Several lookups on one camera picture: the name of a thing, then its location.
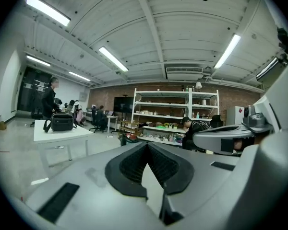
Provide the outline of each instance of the air conditioner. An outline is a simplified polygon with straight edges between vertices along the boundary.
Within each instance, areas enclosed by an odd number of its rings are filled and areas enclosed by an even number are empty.
[[[168,80],[197,81],[203,78],[201,67],[166,67]]]

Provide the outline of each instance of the white metal shelf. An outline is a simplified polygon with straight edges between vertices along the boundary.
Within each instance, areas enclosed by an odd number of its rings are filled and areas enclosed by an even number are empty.
[[[192,109],[203,109],[203,110],[210,110],[213,108],[217,108],[216,105],[198,105],[198,104],[193,104]]]
[[[184,91],[136,91],[142,97],[187,97],[189,92]]]
[[[180,97],[185,98],[185,104],[175,104],[175,103],[147,103],[141,102],[141,100],[136,101],[137,95],[141,97]],[[216,97],[217,105],[198,105],[193,103],[193,99],[211,99],[212,97]],[[150,114],[138,114],[135,113],[135,106],[136,105],[143,105],[143,106],[161,106],[161,107],[176,107],[176,108],[185,108],[185,114],[188,117],[192,116],[192,109],[203,109],[203,110],[213,110],[217,109],[217,114],[220,114],[220,101],[219,101],[219,92],[218,90],[216,93],[210,92],[192,92],[192,88],[189,88],[188,91],[137,91],[134,89],[134,97],[133,97],[133,105],[132,105],[132,121],[134,115],[138,116],[150,116],[150,117],[160,117],[160,118],[170,118],[170,119],[182,119],[182,117],[175,117],[175,116],[162,116],[162,115],[150,115]],[[205,118],[191,118],[191,120],[197,121],[211,121],[211,119]]]
[[[217,93],[192,92],[192,98],[199,98],[199,99],[210,99],[217,95],[218,95]]]
[[[187,104],[176,104],[176,103],[135,102],[135,104],[144,106],[163,106],[163,107],[177,107],[177,108],[188,107]]]
[[[147,129],[154,129],[154,130],[159,130],[159,131],[166,131],[166,132],[173,132],[173,133],[186,133],[182,128],[157,128],[157,127],[150,127],[150,126],[143,126],[142,128],[147,128]]]
[[[161,140],[156,140],[156,139],[151,138],[151,137],[140,137],[140,136],[138,136],[138,138],[142,139],[142,140],[148,140],[148,141],[152,141],[152,142],[159,142],[159,143],[168,144],[168,145],[182,146],[182,144],[178,143],[178,142],[161,141]]]
[[[134,113],[133,115],[148,116],[148,117],[162,117],[162,118],[171,118],[171,119],[183,119],[183,117],[151,115],[151,114],[142,114],[142,113]]]
[[[210,119],[210,118],[196,118],[196,117],[194,117],[194,118],[190,118],[191,120],[194,120],[194,121],[211,121],[212,119]]]

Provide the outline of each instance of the black handle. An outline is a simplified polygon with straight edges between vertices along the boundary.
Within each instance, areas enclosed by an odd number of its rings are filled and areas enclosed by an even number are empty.
[[[51,126],[51,120],[50,119],[47,119],[44,123],[44,131],[46,133],[48,133],[49,129],[50,129],[50,126]]]

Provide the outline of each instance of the refrigerator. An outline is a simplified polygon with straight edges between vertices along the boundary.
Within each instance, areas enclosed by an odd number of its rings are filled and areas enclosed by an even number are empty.
[[[226,125],[239,125],[243,120],[244,107],[233,106],[226,111]]]

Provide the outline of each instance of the white ceiling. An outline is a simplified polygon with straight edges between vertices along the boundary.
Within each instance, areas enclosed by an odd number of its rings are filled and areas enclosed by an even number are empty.
[[[95,85],[165,80],[164,67],[188,65],[203,67],[214,79],[256,86],[254,74],[280,52],[263,0],[44,0],[71,18],[67,27],[24,1],[9,24],[24,36],[25,51]],[[234,33],[242,39],[214,72]],[[98,52],[101,46],[129,71],[117,74]]]

